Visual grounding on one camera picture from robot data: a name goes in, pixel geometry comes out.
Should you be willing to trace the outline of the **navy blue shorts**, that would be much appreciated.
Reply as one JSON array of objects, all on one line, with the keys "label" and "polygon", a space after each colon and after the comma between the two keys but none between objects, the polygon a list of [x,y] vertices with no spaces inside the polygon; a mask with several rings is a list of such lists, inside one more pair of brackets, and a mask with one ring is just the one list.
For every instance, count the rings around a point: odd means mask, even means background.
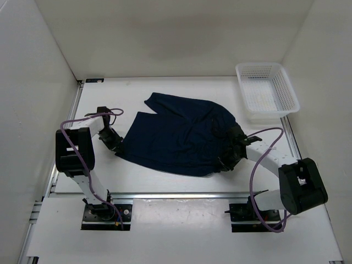
[{"label": "navy blue shorts", "polygon": [[229,133],[238,124],[212,101],[152,93],[138,112],[117,156],[157,171],[204,177],[240,161]]}]

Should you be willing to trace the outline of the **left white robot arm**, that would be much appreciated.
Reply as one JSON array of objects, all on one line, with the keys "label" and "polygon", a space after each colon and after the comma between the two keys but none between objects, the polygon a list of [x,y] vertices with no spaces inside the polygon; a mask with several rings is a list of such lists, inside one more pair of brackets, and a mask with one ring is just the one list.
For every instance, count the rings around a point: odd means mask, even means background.
[{"label": "left white robot arm", "polygon": [[103,220],[113,218],[116,210],[110,192],[94,172],[95,153],[92,139],[96,136],[113,153],[123,153],[123,138],[112,128],[120,108],[97,107],[83,118],[66,120],[56,131],[56,168],[75,181],[85,195],[85,202],[97,206]]}]

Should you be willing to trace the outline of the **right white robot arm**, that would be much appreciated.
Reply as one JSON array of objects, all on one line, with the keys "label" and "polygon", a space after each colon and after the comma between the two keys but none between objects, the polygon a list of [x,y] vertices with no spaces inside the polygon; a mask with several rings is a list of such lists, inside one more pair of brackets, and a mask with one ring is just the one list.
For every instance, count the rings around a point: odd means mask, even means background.
[{"label": "right white robot arm", "polygon": [[[328,201],[328,194],[317,165],[310,158],[296,159],[266,144],[256,135],[247,136],[239,125],[227,131],[229,146],[218,157],[224,171],[232,170],[242,159],[255,162],[250,176],[250,204],[247,214],[259,220],[269,210],[286,210],[298,215]],[[253,192],[254,174],[258,166],[278,177],[279,188]]]}]

